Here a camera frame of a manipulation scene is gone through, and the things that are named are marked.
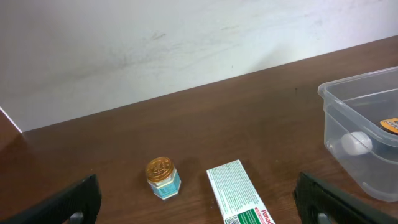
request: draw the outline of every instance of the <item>jar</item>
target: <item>jar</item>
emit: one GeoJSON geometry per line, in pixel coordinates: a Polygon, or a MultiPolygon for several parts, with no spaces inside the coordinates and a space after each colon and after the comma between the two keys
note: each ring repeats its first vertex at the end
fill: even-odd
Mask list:
{"type": "Polygon", "coordinates": [[[147,181],[156,196],[165,200],[178,194],[181,180],[169,158],[159,157],[150,161],[145,172],[147,181]]]}

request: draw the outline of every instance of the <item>clear plastic bin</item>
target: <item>clear plastic bin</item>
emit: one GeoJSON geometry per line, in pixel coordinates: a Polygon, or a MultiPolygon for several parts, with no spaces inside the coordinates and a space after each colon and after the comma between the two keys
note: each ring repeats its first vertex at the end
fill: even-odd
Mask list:
{"type": "Polygon", "coordinates": [[[370,196],[398,201],[398,135],[378,126],[398,118],[398,67],[324,83],[318,93],[326,148],[370,196]]]}

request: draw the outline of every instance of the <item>gold cap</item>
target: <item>gold cap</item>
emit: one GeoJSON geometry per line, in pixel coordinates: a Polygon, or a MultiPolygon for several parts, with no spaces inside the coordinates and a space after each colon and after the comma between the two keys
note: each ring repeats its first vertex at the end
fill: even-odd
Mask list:
{"type": "Polygon", "coordinates": [[[159,157],[148,163],[145,173],[149,181],[160,182],[172,175],[173,170],[174,164],[169,158],[159,157]]]}

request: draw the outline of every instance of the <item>white plastic cap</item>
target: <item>white plastic cap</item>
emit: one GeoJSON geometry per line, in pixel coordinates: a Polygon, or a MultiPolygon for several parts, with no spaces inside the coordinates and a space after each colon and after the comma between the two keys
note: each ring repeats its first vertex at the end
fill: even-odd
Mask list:
{"type": "Polygon", "coordinates": [[[352,155],[358,156],[372,150],[372,140],[362,131],[347,133],[341,138],[344,150],[352,155]]]}

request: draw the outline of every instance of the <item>qr code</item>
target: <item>qr code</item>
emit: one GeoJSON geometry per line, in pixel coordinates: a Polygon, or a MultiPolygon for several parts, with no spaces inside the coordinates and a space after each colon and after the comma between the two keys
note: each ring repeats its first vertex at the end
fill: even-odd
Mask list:
{"type": "Polygon", "coordinates": [[[237,215],[235,215],[234,217],[231,217],[231,218],[227,218],[225,220],[225,223],[226,224],[241,224],[237,215]]]}

